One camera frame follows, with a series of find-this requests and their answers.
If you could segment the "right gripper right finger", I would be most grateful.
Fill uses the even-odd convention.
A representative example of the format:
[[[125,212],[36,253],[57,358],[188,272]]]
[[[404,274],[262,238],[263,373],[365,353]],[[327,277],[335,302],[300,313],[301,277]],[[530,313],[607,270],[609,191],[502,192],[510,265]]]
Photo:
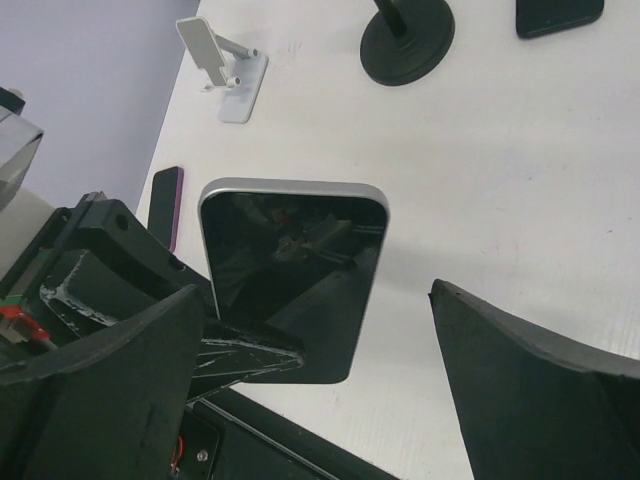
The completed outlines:
[[[639,363],[440,279],[429,294],[476,479],[636,479]]]

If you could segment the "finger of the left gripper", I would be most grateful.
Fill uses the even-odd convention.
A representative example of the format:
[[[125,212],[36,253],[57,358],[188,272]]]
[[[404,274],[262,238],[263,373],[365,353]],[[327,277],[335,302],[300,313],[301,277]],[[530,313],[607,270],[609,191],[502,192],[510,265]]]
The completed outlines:
[[[240,328],[215,322],[205,327],[189,398],[199,400],[234,384],[305,363],[296,337],[269,326]]]

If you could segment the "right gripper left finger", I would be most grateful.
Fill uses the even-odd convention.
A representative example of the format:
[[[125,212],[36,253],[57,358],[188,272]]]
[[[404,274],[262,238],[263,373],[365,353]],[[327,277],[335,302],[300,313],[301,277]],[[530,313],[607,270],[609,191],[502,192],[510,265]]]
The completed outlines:
[[[188,286],[1,371],[4,479],[165,479],[205,323]]]

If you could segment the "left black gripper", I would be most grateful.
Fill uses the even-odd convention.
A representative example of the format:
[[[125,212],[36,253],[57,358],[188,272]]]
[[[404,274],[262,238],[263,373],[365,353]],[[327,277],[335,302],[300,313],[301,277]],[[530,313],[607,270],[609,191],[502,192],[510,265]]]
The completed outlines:
[[[63,347],[193,285],[205,304],[205,334],[215,323],[209,280],[180,261],[119,200],[84,196],[56,208],[26,243],[10,251],[28,216],[1,218],[1,308],[16,308],[19,339],[1,334],[7,367]]]

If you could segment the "silver edged black phone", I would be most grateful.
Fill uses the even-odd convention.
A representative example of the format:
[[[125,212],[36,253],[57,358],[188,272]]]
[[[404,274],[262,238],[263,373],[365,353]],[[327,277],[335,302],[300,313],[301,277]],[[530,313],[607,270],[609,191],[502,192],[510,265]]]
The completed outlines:
[[[198,203],[219,318],[302,355],[251,383],[336,384],[350,373],[390,220],[358,183],[221,178]]]

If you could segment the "black round base phone stand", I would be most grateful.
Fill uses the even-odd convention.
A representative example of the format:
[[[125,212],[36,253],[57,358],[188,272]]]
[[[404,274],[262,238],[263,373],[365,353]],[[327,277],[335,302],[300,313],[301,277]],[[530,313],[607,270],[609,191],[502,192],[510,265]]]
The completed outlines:
[[[376,83],[402,86],[430,73],[452,45],[455,20],[444,0],[379,0],[360,43],[364,71]]]

